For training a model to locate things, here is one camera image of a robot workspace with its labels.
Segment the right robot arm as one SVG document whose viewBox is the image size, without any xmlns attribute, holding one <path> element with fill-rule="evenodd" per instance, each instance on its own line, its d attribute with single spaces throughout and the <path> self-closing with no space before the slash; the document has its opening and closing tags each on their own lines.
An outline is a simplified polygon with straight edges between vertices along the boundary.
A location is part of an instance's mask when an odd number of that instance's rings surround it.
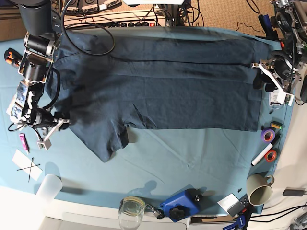
<svg viewBox="0 0 307 230">
<path fill-rule="evenodd" d="M 53 10 L 50 0 L 15 0 L 13 3 L 19 8 L 27 33 L 23 55 L 12 49 L 4 55 L 6 62 L 23 76 L 7 114 L 17 129 L 25 126 L 48 129 L 57 124 L 50 110 L 60 92 L 60 74 L 53 67 L 54 53 L 59 47 L 60 15 Z M 39 107 L 46 81 L 52 74 L 57 76 L 55 96 L 47 105 Z"/>
</svg>

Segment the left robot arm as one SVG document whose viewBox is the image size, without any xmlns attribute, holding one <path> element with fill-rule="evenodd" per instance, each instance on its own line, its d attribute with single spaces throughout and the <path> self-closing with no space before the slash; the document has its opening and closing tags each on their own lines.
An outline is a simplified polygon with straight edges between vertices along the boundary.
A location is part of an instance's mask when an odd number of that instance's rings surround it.
<svg viewBox="0 0 307 230">
<path fill-rule="evenodd" d="M 303 77 L 300 71 L 307 64 L 307 2 L 305 0 L 271 0 L 274 16 L 270 18 L 268 27 L 264 19 L 261 25 L 270 29 L 269 38 L 276 40 L 273 28 L 281 30 L 283 37 L 279 39 L 280 50 L 274 50 L 264 63 L 269 72 L 286 92 L 291 92 Z"/>
</svg>

